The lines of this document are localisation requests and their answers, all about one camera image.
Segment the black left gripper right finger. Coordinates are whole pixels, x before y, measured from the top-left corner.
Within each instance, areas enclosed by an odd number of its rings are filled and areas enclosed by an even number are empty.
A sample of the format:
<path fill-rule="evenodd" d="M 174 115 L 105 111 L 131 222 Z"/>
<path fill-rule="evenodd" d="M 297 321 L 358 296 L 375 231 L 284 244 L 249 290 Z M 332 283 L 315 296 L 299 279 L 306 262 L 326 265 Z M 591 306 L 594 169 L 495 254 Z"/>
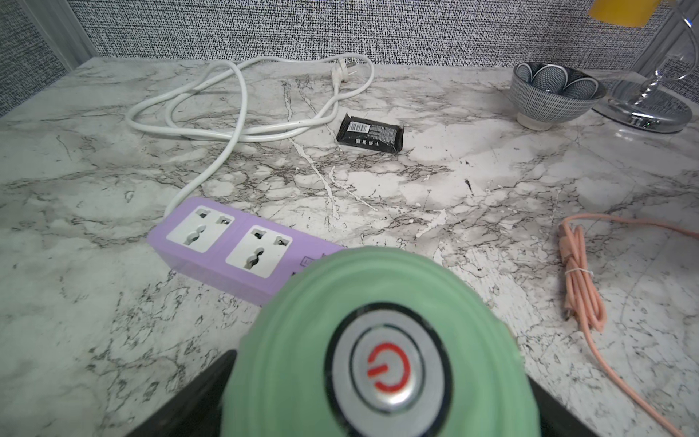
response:
<path fill-rule="evenodd" d="M 539 409 L 543 437 L 597 437 L 532 377 L 528 380 Z"/>

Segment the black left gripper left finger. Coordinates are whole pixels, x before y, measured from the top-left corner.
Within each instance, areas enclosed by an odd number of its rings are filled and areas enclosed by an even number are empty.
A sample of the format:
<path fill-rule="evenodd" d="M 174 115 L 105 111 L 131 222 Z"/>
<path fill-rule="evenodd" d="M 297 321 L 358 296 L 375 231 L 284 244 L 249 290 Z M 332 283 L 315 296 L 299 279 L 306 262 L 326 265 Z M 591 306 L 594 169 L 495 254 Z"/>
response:
<path fill-rule="evenodd" d="M 222 396 L 237 354 L 223 353 L 129 436 L 219 436 Z"/>

